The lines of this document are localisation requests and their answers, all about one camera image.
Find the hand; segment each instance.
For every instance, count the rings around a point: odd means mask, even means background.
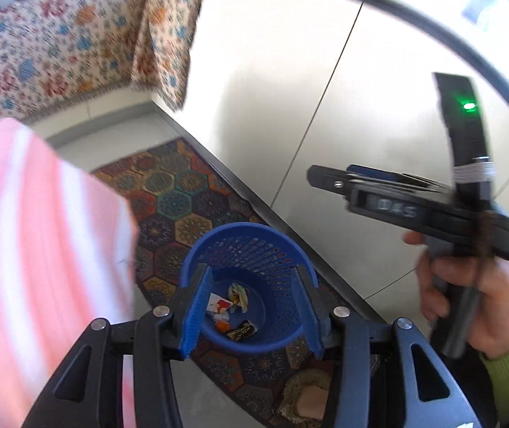
[[[403,240],[408,245],[424,244],[424,236],[414,231],[407,232]],[[415,273],[419,279],[421,313],[427,320],[446,317],[450,309],[447,298],[433,286],[433,275],[453,285],[471,286],[476,265],[474,257],[443,257],[431,262],[427,251],[419,257]],[[509,353],[509,262],[490,260],[479,283],[477,287],[483,296],[469,331],[468,343],[493,360]]]

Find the floral fabric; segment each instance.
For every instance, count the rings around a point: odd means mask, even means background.
[[[201,0],[19,0],[0,11],[0,117],[132,84],[179,109]]]

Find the tile floor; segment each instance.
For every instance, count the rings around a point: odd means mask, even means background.
[[[70,163],[90,172],[143,149],[176,138],[178,133],[156,114],[130,119],[78,138],[57,152]],[[135,317],[150,307],[135,288]],[[217,428],[222,420],[241,428],[262,425],[229,399],[191,361],[172,363],[173,381],[183,426]]]

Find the blue trash bin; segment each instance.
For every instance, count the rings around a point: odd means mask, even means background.
[[[250,320],[258,332],[244,342],[219,333],[205,316],[201,331],[211,342],[236,353],[265,353],[292,342],[302,333],[291,291],[291,271],[306,267],[314,286],[316,273],[308,256],[290,238],[265,225],[241,222],[222,225],[198,240],[185,258],[180,284],[188,286],[198,263],[213,269],[213,293],[227,298],[236,282],[248,290],[248,311],[231,315],[233,328]]]

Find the hexagon pattern rug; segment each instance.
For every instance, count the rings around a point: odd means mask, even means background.
[[[136,282],[151,307],[169,301],[185,256],[207,231],[232,222],[265,224],[181,138],[109,164],[94,175],[131,202],[140,225]],[[320,287],[328,289],[338,304],[346,304],[318,278]],[[192,359],[256,420],[268,427],[292,427],[274,416],[272,406],[286,379],[304,362],[308,364],[308,355],[304,337],[274,352],[245,355],[201,336]],[[332,370],[328,362],[318,365]]]

